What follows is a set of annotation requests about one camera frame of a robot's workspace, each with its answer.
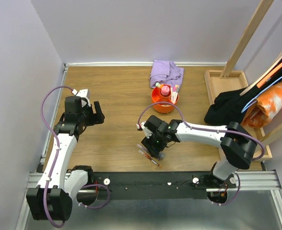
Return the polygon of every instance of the pink marker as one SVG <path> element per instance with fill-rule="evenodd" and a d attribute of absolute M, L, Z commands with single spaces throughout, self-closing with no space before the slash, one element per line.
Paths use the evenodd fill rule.
<path fill-rule="evenodd" d="M 162 86 L 161 88 L 161 94 L 162 96 L 168 96 L 169 94 L 169 87 L 167 85 Z"/>

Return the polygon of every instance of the orange plastic bag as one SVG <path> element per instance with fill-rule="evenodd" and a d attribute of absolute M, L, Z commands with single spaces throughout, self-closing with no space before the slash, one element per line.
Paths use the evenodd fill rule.
<path fill-rule="evenodd" d="M 242 126 L 264 127 L 282 109 L 282 82 L 271 86 L 246 112 Z"/>

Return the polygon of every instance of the wooden tabletop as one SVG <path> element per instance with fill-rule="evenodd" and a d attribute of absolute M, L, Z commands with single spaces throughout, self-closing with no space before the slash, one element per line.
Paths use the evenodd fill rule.
<path fill-rule="evenodd" d="M 209 108 L 204 80 L 207 69 L 222 67 L 185 67 L 183 85 L 177 106 L 190 123 L 205 124 L 203 118 Z M 149 75 L 151 67 L 69 67 L 65 85 L 90 90 L 90 101 L 99 101 L 105 115 L 103 124 L 90 126 L 79 137 L 70 158 L 68 168 L 75 165 L 90 165 L 94 171 L 208 171 L 220 160 L 216 147 L 196 143 L 176 143 L 165 149 L 166 157 L 159 161 L 158 168 L 138 153 L 137 144 L 144 132 L 137 131 L 136 123 L 141 112 L 151 103 Z M 56 122 L 64 112 L 64 99 L 70 96 L 64 89 Z M 141 121 L 156 115 L 169 122 L 181 119 L 177 111 L 160 114 L 148 109 Z M 50 154 L 52 141 L 48 148 Z M 259 162 L 251 169 L 261 170 Z"/>

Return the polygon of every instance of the black garment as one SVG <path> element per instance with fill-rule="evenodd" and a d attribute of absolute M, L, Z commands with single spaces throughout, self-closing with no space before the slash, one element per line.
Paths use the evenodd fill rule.
<path fill-rule="evenodd" d="M 205 123 L 213 126 L 222 126 L 228 125 L 231 121 L 235 121 L 240 124 L 247 112 L 246 110 L 245 112 L 241 113 L 244 106 L 263 89 L 268 87 L 273 81 L 281 76 L 282 68 L 277 71 L 268 82 L 260 87 L 260 89 L 255 85 L 243 96 L 240 96 L 240 93 L 243 92 L 245 88 L 220 93 L 214 100 L 214 104 L 209 107 L 209 110 L 204 117 Z"/>

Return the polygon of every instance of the wooden frame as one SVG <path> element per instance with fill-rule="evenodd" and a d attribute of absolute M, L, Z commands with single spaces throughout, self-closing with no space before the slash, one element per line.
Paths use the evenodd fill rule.
<path fill-rule="evenodd" d="M 266 12 L 268 11 L 272 3 L 273 0 L 260 1 L 235 51 L 231 55 L 227 64 L 225 65 L 224 70 L 206 71 L 204 77 L 206 81 L 210 104 L 214 103 L 215 97 L 221 92 L 237 90 L 248 86 L 244 72 L 233 71 L 233 67 L 237 63 L 238 59 L 240 58 L 245 47 L 247 46 L 253 34 L 255 33 L 257 27 L 261 23 L 263 17 L 265 16 Z M 247 130 L 250 132 L 251 135 L 257 137 L 266 146 L 266 153 L 264 157 L 261 159 L 261 161 L 271 159 L 272 155 L 271 155 L 269 144 L 282 137 L 282 123 L 267 135 L 264 134 L 262 128 L 251 129 L 248 127 Z M 255 157 L 258 156 L 258 152 L 259 152 L 259 146 L 257 147 L 257 152 L 255 153 Z M 224 155 L 223 151 L 220 151 L 220 156 L 223 157 L 223 155 Z"/>

